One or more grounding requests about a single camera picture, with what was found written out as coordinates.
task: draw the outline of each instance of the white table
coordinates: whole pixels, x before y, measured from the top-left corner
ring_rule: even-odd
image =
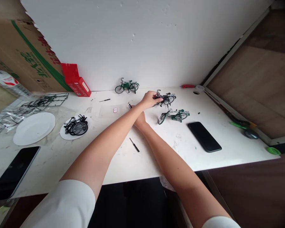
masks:
[[[70,93],[62,106],[50,109],[50,112],[56,116],[56,126],[53,131],[41,141],[26,146],[41,146],[41,150],[13,198],[51,191],[83,149],[101,131],[129,110],[128,102],[137,104],[145,92],[156,89],[139,88],[136,94],[127,91],[122,94],[116,94],[115,91],[92,92],[89,98],[80,98]],[[205,93],[195,95],[192,88],[160,89],[161,94],[175,93],[177,98],[171,108],[189,111],[190,116],[182,123],[166,118],[162,125],[158,125],[159,116],[166,112],[167,108],[156,106],[145,111],[146,120],[192,170],[206,170],[279,158],[278,155],[272,155],[265,150],[266,144],[263,141],[248,139],[241,129],[229,124],[230,119]],[[115,107],[118,109],[117,113],[113,113]],[[59,135],[62,124],[68,118],[79,114],[92,118],[93,125],[89,126],[90,130],[83,137],[73,141],[62,139]],[[200,121],[218,141],[223,148],[221,151],[207,153],[203,150],[187,127],[187,123],[196,121]],[[139,148],[139,153],[129,137]],[[13,144],[12,138],[13,132],[0,135],[0,176],[19,150],[24,148]],[[150,147],[142,134],[133,127],[113,157],[104,184],[158,176],[161,176],[161,172]]]

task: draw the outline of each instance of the white paper plate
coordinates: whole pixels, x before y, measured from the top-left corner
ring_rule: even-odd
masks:
[[[88,122],[88,130],[86,131],[86,133],[89,131],[89,129],[92,126],[92,119],[90,117],[87,117],[86,121]],[[74,140],[74,139],[78,139],[81,136],[84,136],[86,133],[84,133],[83,135],[80,136],[73,136],[70,134],[66,134],[66,129],[65,129],[65,124],[63,124],[60,128],[60,136],[61,138],[65,139],[65,140]]]
[[[34,114],[22,121],[16,129],[13,142],[26,146],[38,142],[55,127],[55,116],[49,112]]]

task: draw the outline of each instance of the screwdriver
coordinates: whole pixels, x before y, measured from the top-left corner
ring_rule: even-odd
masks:
[[[136,145],[133,143],[133,146],[135,147],[135,149],[137,150],[137,152],[139,152],[139,149],[136,147]]]
[[[106,99],[106,100],[110,100],[110,99]],[[103,100],[103,101],[106,101],[106,100]],[[100,101],[100,102],[102,102],[102,101]]]

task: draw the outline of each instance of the phone screen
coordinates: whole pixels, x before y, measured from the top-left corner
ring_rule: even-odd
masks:
[[[23,148],[0,177],[0,200],[10,198],[29,169],[40,147]]]
[[[206,152],[211,153],[222,149],[201,122],[189,123],[188,127]]]

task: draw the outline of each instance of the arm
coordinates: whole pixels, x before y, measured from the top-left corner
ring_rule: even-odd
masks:
[[[112,157],[124,141],[141,112],[162,98],[153,99],[156,92],[149,91],[142,101],[100,133],[78,156],[61,178],[78,180],[93,190],[97,199]]]
[[[180,197],[194,228],[210,218],[231,218],[187,163],[146,123],[144,112],[134,125],[147,139],[163,175]]]

